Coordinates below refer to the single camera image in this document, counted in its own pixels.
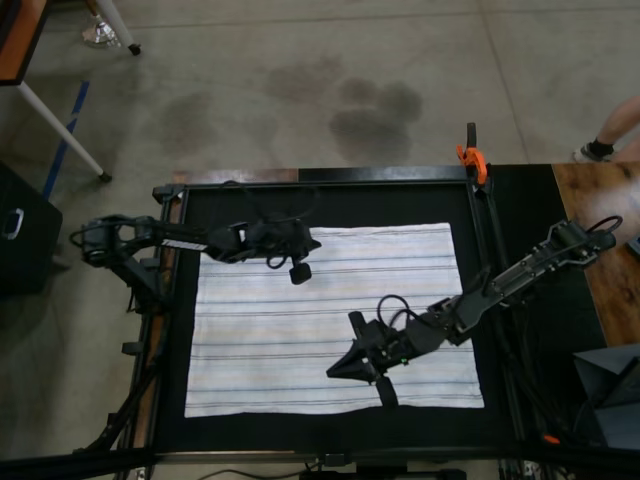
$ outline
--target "floor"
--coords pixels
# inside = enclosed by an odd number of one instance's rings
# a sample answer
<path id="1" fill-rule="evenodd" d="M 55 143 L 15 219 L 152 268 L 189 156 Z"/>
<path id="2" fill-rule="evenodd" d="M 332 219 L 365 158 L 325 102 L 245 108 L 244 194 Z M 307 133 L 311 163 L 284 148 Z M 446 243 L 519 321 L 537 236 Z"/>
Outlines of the floor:
<path id="1" fill-rule="evenodd" d="M 26 78 L 65 122 L 90 82 L 75 136 L 114 176 L 101 185 L 67 153 L 51 197 L 63 238 L 100 215 L 157 215 L 151 189 L 175 171 L 455 164 L 469 121 L 493 163 L 570 161 L 640 85 L 638 0 L 116 4 L 142 56 L 84 46 L 87 14 L 66 5 Z M 0 161 L 41 190 L 58 144 L 17 92 L 0 90 Z M 0 304 L 3 458 L 87 444 L 129 388 L 129 292 L 66 253 L 73 268 L 41 295 Z M 468 468 L 488 479 L 494 467 Z"/>

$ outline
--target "white striped cloth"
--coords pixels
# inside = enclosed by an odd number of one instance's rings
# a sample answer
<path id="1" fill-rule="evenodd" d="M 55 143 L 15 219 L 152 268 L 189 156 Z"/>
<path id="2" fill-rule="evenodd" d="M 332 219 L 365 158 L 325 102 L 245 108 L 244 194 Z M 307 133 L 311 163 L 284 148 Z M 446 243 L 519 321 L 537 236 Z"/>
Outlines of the white striped cloth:
<path id="1" fill-rule="evenodd" d="M 289 267 L 200 258 L 185 417 L 242 412 L 332 414 L 380 406 L 375 387 L 327 378 L 354 338 L 347 317 L 375 317 L 381 297 L 421 312 L 461 292 L 448 224 L 313 228 L 313 278 L 294 286 Z M 401 304 L 389 300 L 389 318 Z M 398 320 L 398 328 L 404 319 Z M 438 351 L 389 371 L 401 405 L 482 408 L 473 346 Z"/>

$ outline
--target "black container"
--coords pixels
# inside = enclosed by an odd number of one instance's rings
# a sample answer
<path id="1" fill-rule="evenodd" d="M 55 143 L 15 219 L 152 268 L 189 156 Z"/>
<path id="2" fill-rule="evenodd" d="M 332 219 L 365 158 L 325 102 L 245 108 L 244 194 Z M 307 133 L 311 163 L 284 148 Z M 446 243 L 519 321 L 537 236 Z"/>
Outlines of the black container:
<path id="1" fill-rule="evenodd" d="M 43 288 L 61 225 L 58 209 L 0 163 L 0 295 Z"/>

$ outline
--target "wooden tabletop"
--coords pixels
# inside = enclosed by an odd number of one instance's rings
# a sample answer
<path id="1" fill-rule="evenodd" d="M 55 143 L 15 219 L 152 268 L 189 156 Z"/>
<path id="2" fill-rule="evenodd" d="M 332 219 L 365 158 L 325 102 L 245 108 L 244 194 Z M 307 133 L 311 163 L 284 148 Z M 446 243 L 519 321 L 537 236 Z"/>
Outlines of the wooden tabletop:
<path id="1" fill-rule="evenodd" d="M 44 20 L 47 0 L 22 0 L 13 27 L 0 50 L 0 85 L 22 82 Z"/>
<path id="2" fill-rule="evenodd" d="M 621 215 L 618 247 L 586 270 L 610 346 L 640 343 L 640 259 L 625 243 L 640 235 L 640 163 L 563 164 L 553 171 L 570 219 L 590 226 Z"/>

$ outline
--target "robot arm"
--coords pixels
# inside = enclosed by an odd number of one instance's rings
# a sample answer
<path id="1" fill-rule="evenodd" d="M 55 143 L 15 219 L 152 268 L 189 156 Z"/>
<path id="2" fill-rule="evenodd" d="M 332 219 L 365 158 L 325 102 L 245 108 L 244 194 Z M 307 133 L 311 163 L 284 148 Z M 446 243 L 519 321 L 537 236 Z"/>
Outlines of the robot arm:
<path id="1" fill-rule="evenodd" d="M 611 220 L 616 220 L 614 225 L 597 230 Z M 569 266 L 588 267 L 602 251 L 615 246 L 612 232 L 621 223 L 621 217 L 610 217 L 584 230 L 576 223 L 560 222 L 549 229 L 546 240 L 509 269 L 492 279 L 485 275 L 481 285 L 431 305 L 421 315 L 405 308 L 386 325 L 380 318 L 366 322 L 362 313 L 351 312 L 356 339 L 349 352 L 327 370 L 327 376 L 375 382 L 383 405 L 397 405 L 393 386 L 384 376 L 389 368 L 433 352 L 445 340 L 460 345 L 484 312 L 497 304 L 511 306 L 519 293 L 548 274 Z M 393 324 L 402 314 L 407 315 L 406 327 L 396 330 Z"/>
<path id="2" fill-rule="evenodd" d="M 123 228 L 130 230 L 126 238 L 121 233 Z M 86 263 L 109 268 L 133 289 L 138 313 L 168 305 L 158 274 L 159 264 L 133 258 L 143 248 L 164 246 L 200 251 L 223 263 L 264 258 L 272 269 L 282 267 L 290 258 L 291 282 L 300 285 L 311 278 L 311 269 L 302 260 L 321 247 L 300 219 L 277 217 L 204 229 L 160 222 L 152 217 L 112 215 L 84 225 L 72 234 L 71 241 L 82 249 Z"/>

